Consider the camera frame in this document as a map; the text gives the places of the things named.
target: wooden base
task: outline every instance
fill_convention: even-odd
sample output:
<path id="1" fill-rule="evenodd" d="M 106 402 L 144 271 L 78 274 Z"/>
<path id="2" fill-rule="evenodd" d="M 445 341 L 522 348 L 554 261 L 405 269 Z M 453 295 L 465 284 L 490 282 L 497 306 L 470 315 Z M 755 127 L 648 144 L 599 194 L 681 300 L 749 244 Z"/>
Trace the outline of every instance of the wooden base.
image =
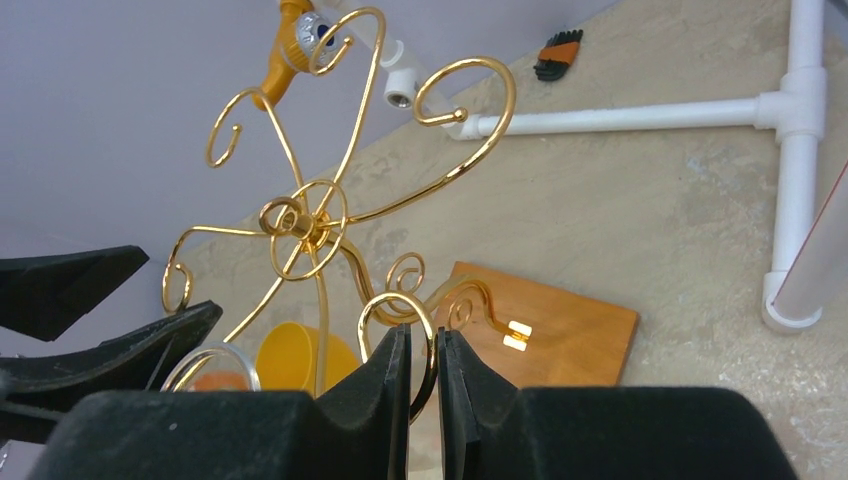
<path id="1" fill-rule="evenodd" d="M 457 262 L 452 275 L 466 274 L 489 285 L 501 322 L 515 320 L 533 327 L 524 352 L 507 347 L 503 335 L 486 324 L 480 299 L 472 297 L 474 313 L 462 334 L 490 368 L 518 387 L 618 383 L 639 323 L 637 312 Z M 440 305 L 437 326 L 446 326 L 454 297 Z"/>

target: gold mug rack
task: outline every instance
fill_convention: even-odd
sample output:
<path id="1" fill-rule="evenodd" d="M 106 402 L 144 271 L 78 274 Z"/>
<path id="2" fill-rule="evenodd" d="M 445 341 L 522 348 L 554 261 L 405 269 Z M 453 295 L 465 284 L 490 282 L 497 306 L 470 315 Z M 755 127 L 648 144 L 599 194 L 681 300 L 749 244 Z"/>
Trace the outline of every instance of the gold mug rack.
<path id="1" fill-rule="evenodd" d="M 335 55 L 328 58 L 325 48 L 330 39 L 349 22 L 363 16 L 371 16 L 377 21 L 377 36 L 371 55 L 371 66 L 365 81 L 365 90 L 359 105 L 359 111 L 354 122 L 353 133 L 348 143 L 347 150 L 342 158 L 341 164 L 332 179 L 317 179 L 304 182 L 300 165 L 294 151 L 289 145 L 285 130 L 274 112 L 273 104 L 269 101 L 266 93 L 260 88 L 248 88 L 233 97 L 227 104 L 209 135 L 206 145 L 206 163 L 212 168 L 222 167 L 233 156 L 238 146 L 242 126 L 235 124 L 231 127 L 231 137 L 227 149 L 223 154 L 214 157 L 212 150 L 219 132 L 223 128 L 224 120 L 232 109 L 245 97 L 252 97 L 254 102 L 260 104 L 271 121 L 286 157 L 291 164 L 294 180 L 297 185 L 296 191 L 290 196 L 279 196 L 266 203 L 259 212 L 258 229 L 237 229 L 229 227 L 218 227 L 208 225 L 196 225 L 186 230 L 177 240 L 162 277 L 162 306 L 165 311 L 173 314 L 186 308 L 191 301 L 193 290 L 193 276 L 191 271 L 183 263 L 178 262 L 177 257 L 185 240 L 197 232 L 212 234 L 233 235 L 242 237 L 253 237 L 256 239 L 269 240 L 270 261 L 277 274 L 277 278 L 268 288 L 262 300 L 256 307 L 245 316 L 241 322 L 224 338 L 224 344 L 232 342 L 238 337 L 258 316 L 268 303 L 281 290 L 285 282 L 298 282 L 314 279 L 317 286 L 319 305 L 319 341 L 316 356 L 315 394 L 323 393 L 325 385 L 325 371 L 327 365 L 327 343 L 330 329 L 330 313 L 327 301 L 327 287 L 322 270 L 327 264 L 341 252 L 347 260 L 354 283 L 363 303 L 363 311 L 359 318 L 358 340 L 360 355 L 363 361 L 367 361 L 371 353 L 366 327 L 371 316 L 386 326 L 396 326 L 402 323 L 414 323 L 420 321 L 426 336 L 427 362 L 424 379 L 418 394 L 412 402 L 410 422 L 414 421 L 427 402 L 436 380 L 436 357 L 435 357 L 435 333 L 431 313 L 438 307 L 439 303 L 450 293 L 461 291 L 476 291 L 482 299 L 484 317 L 488 325 L 509 339 L 509 345 L 526 346 L 530 336 L 531 328 L 523 324 L 511 323 L 506 325 L 495 317 L 492 296 L 486 284 L 479 278 L 473 276 L 452 277 L 430 294 L 425 300 L 415 296 L 418 287 L 424 279 L 424 259 L 417 253 L 407 253 L 398 258 L 386 275 L 385 291 L 374 292 L 371 284 L 371 275 L 363 260 L 362 254 L 356 246 L 345 237 L 347 228 L 357 223 L 364 223 L 389 213 L 402 209 L 403 207 L 420 200 L 437 190 L 445 187 L 457 178 L 464 175 L 471 168 L 480 163 L 503 137 L 507 126 L 515 111 L 516 88 L 515 80 L 509 69 L 503 63 L 488 57 L 473 57 L 458 60 L 446 65 L 431 75 L 421 86 L 415 96 L 413 103 L 413 115 L 415 120 L 424 126 L 444 125 L 453 122 L 463 122 L 468 117 L 465 108 L 457 108 L 453 112 L 443 114 L 425 114 L 424 99 L 427 93 L 440 80 L 446 76 L 465 68 L 485 67 L 497 73 L 504 83 L 506 89 L 506 100 L 497 125 L 492 134 L 477 148 L 474 153 L 465 158 L 456 167 L 433 181 L 432 183 L 409 193 L 380 208 L 351 215 L 348 212 L 347 196 L 341 187 L 342 179 L 351 162 L 361 134 L 362 125 L 365 121 L 368 104 L 374 80 L 377 75 L 379 60 L 383 48 L 383 40 L 386 32 L 386 20 L 383 13 L 373 7 L 360 8 L 344 15 L 336 24 L 329 28 L 320 38 L 309 58 L 309 72 L 315 76 L 322 76 L 332 71 L 344 58 L 353 44 L 351 37 L 346 37 L 342 45 L 337 48 Z M 310 208 L 308 192 L 316 187 L 326 188 L 315 208 Z M 338 218 L 332 218 L 328 213 L 329 203 L 336 198 L 340 206 L 341 214 Z M 281 265 L 278 258 L 277 244 L 279 240 L 292 237 L 297 240 L 297 245 L 289 253 L 287 260 Z M 301 256 L 307 256 L 311 262 L 311 268 L 305 273 L 293 274 L 294 267 Z M 408 267 L 397 273 L 401 264 L 407 260 L 414 260 L 415 267 Z M 174 306 L 169 299 L 172 275 L 174 271 L 184 276 L 182 296 L 179 303 Z M 410 275 L 417 275 L 411 288 L 404 288 L 404 281 Z M 472 303 L 464 295 L 459 295 L 450 306 L 450 321 L 448 328 L 460 329 L 465 326 L 471 315 Z M 189 368 L 182 368 L 175 372 L 169 380 L 168 389 L 179 390 L 186 388 L 189 380 L 203 366 L 209 358 L 209 349 L 199 349 L 203 358 L 191 364 Z"/>

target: wooden board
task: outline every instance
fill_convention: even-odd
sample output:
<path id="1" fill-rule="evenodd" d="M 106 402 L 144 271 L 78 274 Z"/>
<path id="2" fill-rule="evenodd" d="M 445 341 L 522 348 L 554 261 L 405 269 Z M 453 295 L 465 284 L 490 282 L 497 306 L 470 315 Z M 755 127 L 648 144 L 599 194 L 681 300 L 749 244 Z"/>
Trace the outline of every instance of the wooden board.
<path id="1" fill-rule="evenodd" d="M 486 324 L 479 298 L 462 334 L 486 364 L 518 387 L 539 385 L 616 385 L 639 323 L 633 310 L 583 297 L 567 290 L 457 262 L 452 275 L 471 274 L 485 281 L 495 314 L 533 327 L 524 352 L 503 344 L 503 335 Z M 436 314 L 447 323 L 448 296 Z"/>

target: yellow mug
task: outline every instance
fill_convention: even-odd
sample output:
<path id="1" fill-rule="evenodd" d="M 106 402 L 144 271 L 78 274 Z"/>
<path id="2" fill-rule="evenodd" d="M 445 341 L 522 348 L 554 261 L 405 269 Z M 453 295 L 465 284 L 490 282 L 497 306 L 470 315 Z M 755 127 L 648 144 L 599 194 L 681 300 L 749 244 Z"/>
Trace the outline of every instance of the yellow mug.
<path id="1" fill-rule="evenodd" d="M 256 356 L 256 372 L 262 390 L 305 390 L 315 396 L 318 337 L 317 328 L 299 323 L 285 322 L 274 327 L 262 341 Z M 358 366 L 359 360 L 344 340 L 329 334 L 324 391 Z"/>

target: yellow valve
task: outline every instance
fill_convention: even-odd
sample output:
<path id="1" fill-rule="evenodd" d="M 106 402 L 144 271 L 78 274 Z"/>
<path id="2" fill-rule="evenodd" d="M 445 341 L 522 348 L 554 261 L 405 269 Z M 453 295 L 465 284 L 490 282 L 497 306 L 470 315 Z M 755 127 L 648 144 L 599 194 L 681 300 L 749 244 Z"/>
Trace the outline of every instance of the yellow valve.
<path id="1" fill-rule="evenodd" d="M 260 86 L 272 105 L 277 105 L 298 72 L 309 72 L 309 57 L 321 37 L 330 29 L 330 23 L 315 13 L 309 0 L 281 0 L 280 28 L 271 47 L 268 59 L 268 75 Z M 338 42 L 327 42 L 322 58 L 338 50 Z M 265 110 L 265 105 L 253 96 L 256 108 Z"/>

